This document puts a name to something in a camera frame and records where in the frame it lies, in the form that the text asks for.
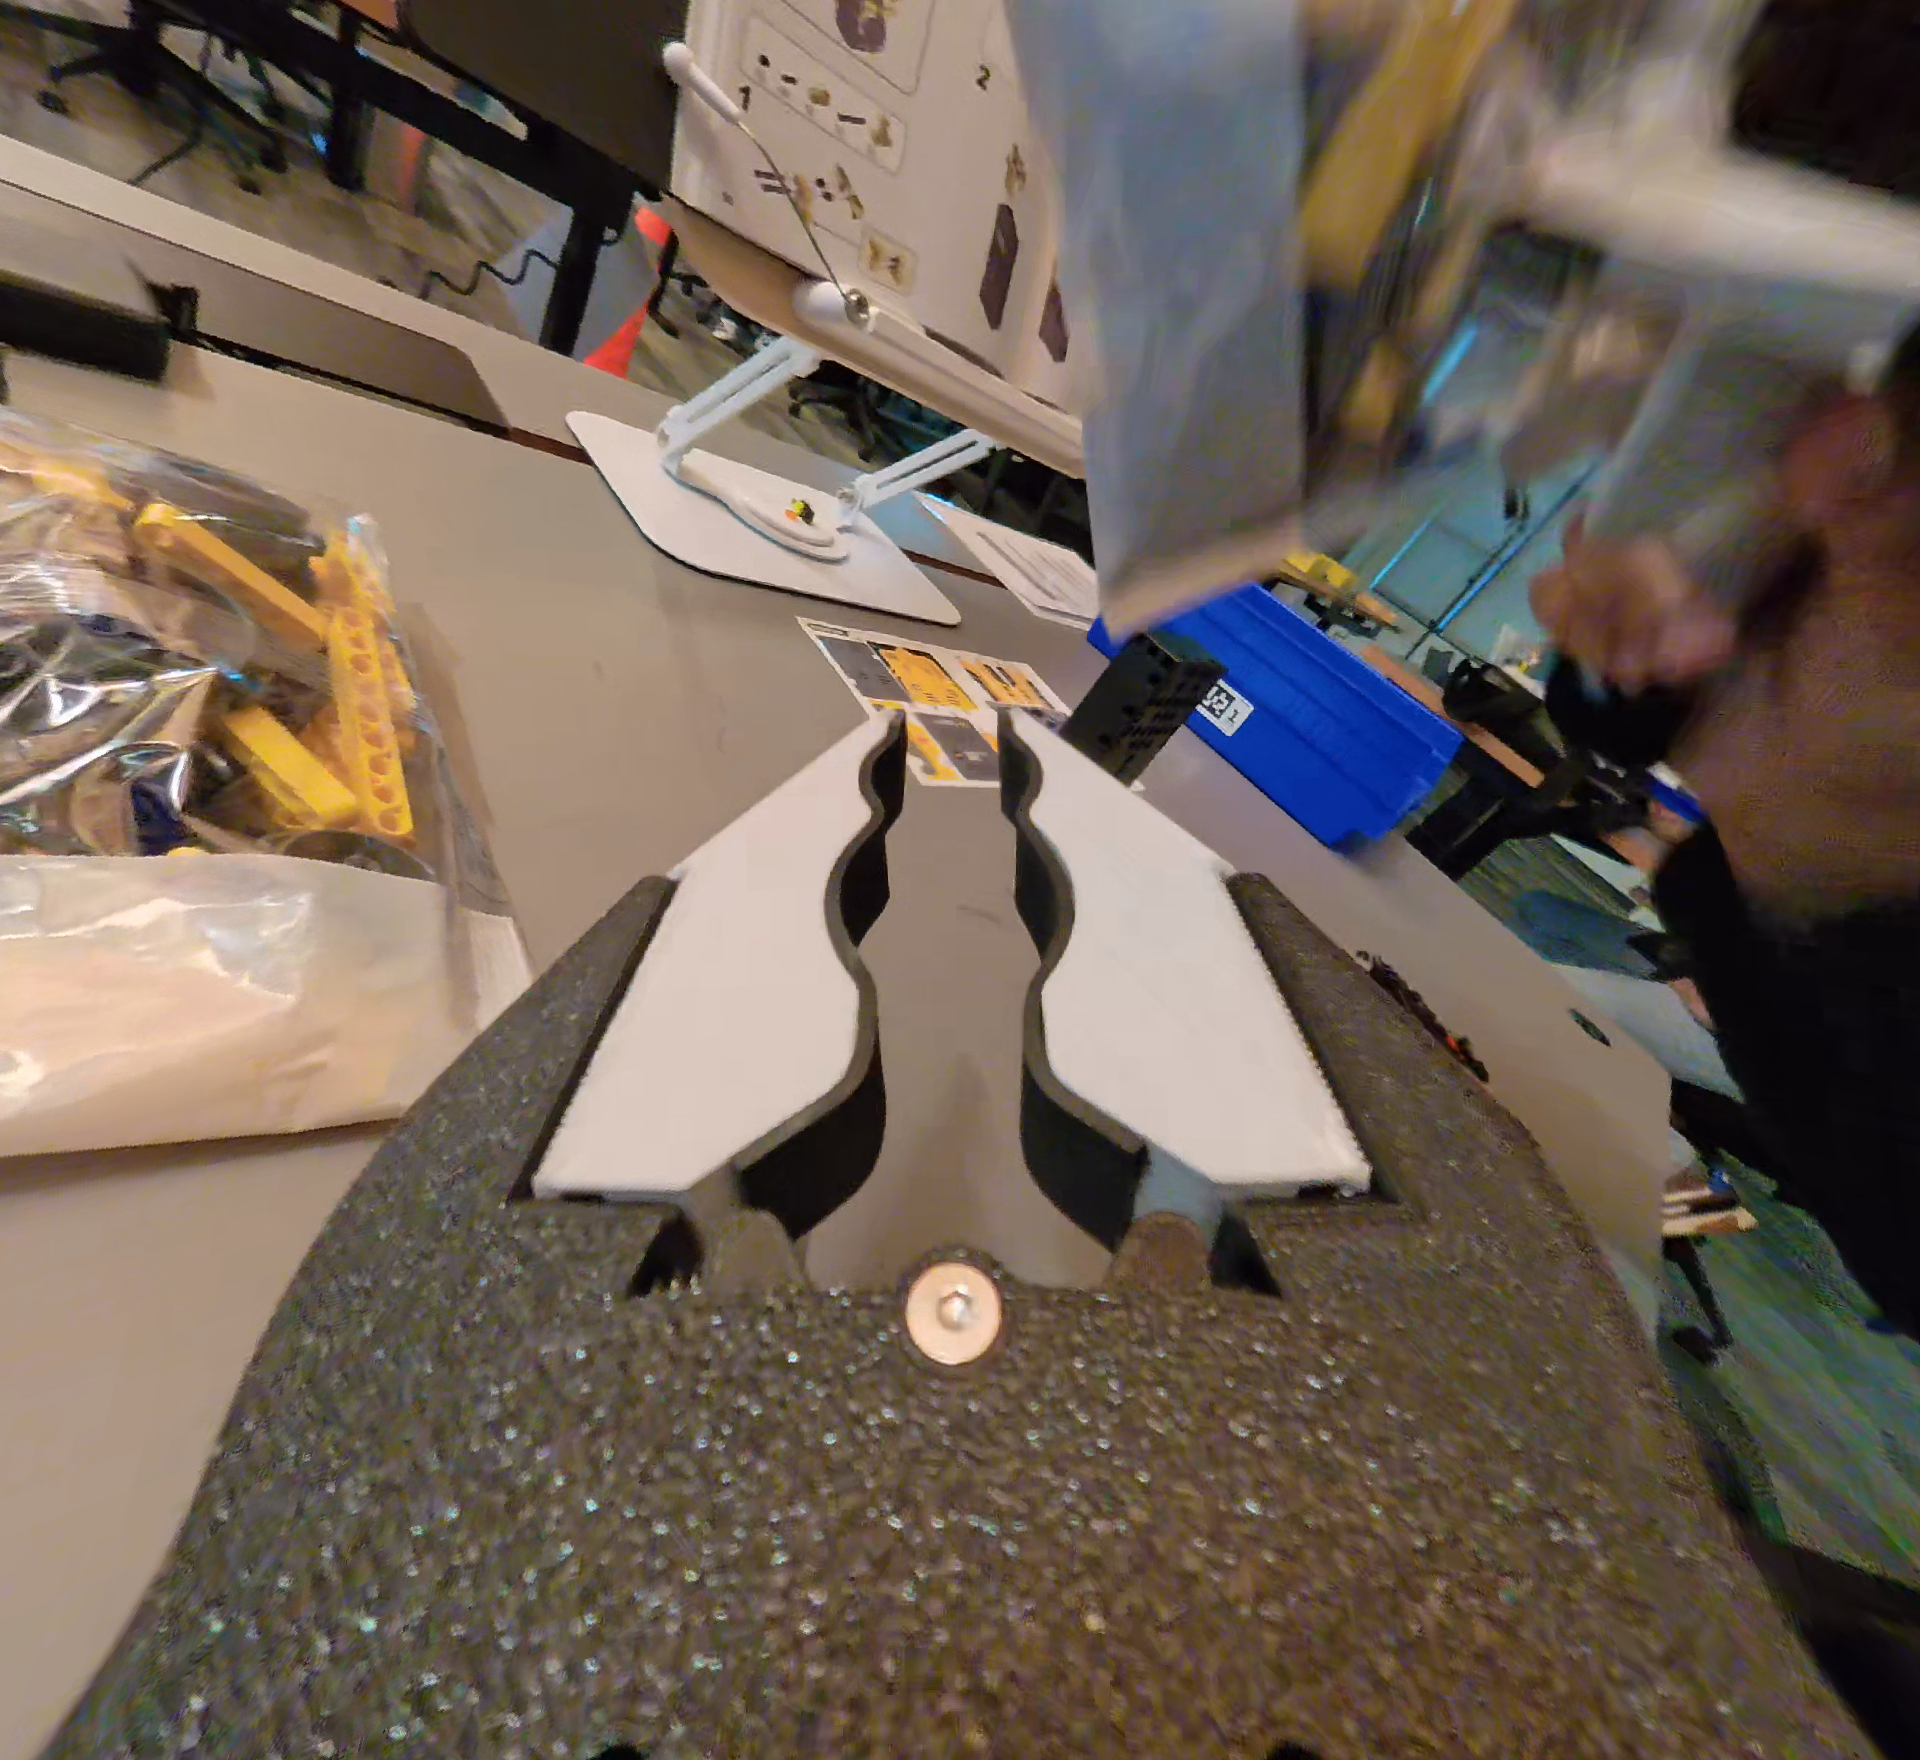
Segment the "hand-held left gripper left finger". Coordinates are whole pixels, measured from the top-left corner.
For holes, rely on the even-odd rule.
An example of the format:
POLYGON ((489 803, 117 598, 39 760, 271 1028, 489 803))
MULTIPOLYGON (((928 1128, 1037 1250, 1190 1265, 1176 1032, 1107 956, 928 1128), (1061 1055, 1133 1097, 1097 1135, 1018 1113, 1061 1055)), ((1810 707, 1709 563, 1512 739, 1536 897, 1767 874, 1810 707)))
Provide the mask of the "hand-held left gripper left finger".
POLYGON ((668 874, 534 1198, 735 1205, 796 1244, 870 1182, 885 1087, 858 945, 890 909, 901 801, 904 717, 883 712, 668 874))

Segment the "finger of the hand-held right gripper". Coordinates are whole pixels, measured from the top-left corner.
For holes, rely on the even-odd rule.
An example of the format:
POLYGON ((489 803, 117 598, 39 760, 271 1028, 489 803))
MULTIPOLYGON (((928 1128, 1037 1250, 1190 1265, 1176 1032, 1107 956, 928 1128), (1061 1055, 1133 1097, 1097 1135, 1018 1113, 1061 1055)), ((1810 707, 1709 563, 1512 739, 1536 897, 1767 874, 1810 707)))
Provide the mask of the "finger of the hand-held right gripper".
POLYGON ((1507 140, 1487 206, 1600 253, 1603 288, 1683 295, 1776 342, 1894 342, 1917 318, 1917 206, 1702 140, 1507 140))

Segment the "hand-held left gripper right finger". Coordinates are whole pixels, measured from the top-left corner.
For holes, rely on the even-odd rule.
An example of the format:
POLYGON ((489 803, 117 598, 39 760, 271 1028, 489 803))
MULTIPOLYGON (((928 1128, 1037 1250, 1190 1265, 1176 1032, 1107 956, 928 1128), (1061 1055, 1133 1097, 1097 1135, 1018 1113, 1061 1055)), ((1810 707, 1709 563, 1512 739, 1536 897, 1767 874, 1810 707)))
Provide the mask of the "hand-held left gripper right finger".
POLYGON ((1037 962, 1018 1145, 1050 1206, 1113 1253, 1160 1215, 1213 1253, 1249 1206, 1375 1198, 1237 871, 1037 719, 1005 708, 995 749, 1037 962))

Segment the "small clear parts bag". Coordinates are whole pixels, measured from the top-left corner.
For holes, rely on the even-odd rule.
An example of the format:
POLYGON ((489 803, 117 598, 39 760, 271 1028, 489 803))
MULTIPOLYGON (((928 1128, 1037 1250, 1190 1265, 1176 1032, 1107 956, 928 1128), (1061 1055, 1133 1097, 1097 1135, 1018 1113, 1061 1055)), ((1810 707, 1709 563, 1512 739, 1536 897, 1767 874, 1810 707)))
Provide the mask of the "small clear parts bag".
POLYGON ((1767 0, 1004 0, 1131 634, 1454 462, 1600 470, 1674 318, 1487 206, 1507 140, 1735 147, 1767 0))

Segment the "person's right hand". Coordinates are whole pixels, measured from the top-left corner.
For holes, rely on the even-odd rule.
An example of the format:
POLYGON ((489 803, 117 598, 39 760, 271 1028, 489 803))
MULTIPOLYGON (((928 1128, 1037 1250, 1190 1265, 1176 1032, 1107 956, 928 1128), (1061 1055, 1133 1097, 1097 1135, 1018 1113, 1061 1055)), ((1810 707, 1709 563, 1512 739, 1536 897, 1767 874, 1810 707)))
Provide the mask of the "person's right hand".
POLYGON ((1776 513, 1812 575, 1740 629, 1660 539, 1568 524, 1529 585, 1549 644, 1622 693, 1688 693, 1674 767, 1750 897, 1917 895, 1917 383, 1841 393, 1786 444, 1776 513))

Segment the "black perforated block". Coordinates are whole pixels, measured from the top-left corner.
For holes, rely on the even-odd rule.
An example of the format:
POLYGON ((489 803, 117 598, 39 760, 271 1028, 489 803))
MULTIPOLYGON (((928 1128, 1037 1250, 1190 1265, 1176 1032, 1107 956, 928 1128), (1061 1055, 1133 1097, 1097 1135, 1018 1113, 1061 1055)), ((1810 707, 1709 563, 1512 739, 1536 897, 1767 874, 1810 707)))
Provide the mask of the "black perforated block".
POLYGON ((1110 655, 1102 674, 1061 723, 1061 739, 1133 789, 1221 678, 1224 668, 1206 647, 1150 629, 1110 655))

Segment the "blue plastic bin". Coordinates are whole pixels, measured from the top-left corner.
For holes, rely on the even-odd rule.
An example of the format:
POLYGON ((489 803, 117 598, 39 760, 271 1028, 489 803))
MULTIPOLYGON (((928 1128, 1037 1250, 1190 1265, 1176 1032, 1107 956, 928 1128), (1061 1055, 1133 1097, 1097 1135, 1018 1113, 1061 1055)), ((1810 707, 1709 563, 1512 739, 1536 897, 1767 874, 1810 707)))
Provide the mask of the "blue plastic bin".
POLYGON ((1460 734, 1264 585, 1154 629, 1167 668, 1221 672, 1188 728, 1320 845, 1397 836, 1453 767, 1460 734))

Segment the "yellow sticker sheet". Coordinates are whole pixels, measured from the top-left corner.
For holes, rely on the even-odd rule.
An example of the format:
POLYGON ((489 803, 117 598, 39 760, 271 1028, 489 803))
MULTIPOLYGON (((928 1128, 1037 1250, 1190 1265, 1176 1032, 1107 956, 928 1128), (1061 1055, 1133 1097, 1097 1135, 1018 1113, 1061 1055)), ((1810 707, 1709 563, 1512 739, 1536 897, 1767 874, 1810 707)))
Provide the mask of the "yellow sticker sheet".
POLYGON ((1004 712, 1030 712, 1050 733, 1069 723, 1069 704, 1022 662, 814 618, 801 631, 864 712, 901 717, 904 760, 926 789, 998 789, 1004 712))

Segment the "white paper sheet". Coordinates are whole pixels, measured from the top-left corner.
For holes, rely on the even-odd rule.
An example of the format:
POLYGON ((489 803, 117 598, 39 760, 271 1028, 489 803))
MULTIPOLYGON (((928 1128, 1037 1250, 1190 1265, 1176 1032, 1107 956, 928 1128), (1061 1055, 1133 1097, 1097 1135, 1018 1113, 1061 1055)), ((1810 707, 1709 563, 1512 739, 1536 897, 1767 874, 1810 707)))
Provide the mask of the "white paper sheet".
POLYGON ((987 522, 954 500, 921 496, 921 506, 1034 618, 1077 631, 1097 621, 1097 572, 1077 549, 987 522))

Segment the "white book stand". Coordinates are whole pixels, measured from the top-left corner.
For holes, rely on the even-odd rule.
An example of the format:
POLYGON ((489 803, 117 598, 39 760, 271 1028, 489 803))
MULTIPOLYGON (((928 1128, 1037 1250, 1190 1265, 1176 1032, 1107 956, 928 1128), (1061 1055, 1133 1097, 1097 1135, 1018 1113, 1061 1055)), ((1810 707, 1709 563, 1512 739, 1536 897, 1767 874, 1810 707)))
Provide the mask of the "white book stand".
POLYGON ((890 500, 1016 453, 1084 476, 1084 355, 1059 283, 1059 193, 1004 22, 940 30, 911 90, 752 13, 732 96, 684 44, 668 228, 765 342, 661 417, 653 438, 572 412, 616 500, 665 557, 741 585, 954 626, 879 524, 890 500), (826 370, 944 420, 919 453, 841 481, 719 448, 750 410, 826 370))

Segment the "clear bag of yellow beams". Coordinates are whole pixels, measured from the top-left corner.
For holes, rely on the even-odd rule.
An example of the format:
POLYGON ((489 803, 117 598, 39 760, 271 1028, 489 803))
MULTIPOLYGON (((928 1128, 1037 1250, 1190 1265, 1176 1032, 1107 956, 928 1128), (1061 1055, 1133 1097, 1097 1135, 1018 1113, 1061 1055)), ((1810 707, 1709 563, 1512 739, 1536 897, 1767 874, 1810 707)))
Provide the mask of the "clear bag of yellow beams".
POLYGON ((364 513, 2 410, 2 1158, 397 1119, 530 978, 364 513))

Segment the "instruction booklet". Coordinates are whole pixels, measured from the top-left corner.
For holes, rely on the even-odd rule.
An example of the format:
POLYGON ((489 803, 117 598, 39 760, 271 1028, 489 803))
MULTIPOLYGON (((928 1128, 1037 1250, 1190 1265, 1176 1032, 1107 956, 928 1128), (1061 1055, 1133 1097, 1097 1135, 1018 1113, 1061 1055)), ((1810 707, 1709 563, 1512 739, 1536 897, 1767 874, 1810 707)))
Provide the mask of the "instruction booklet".
POLYGON ((928 342, 1077 417, 1059 193, 1004 0, 688 0, 670 196, 826 288, 824 318, 928 342))

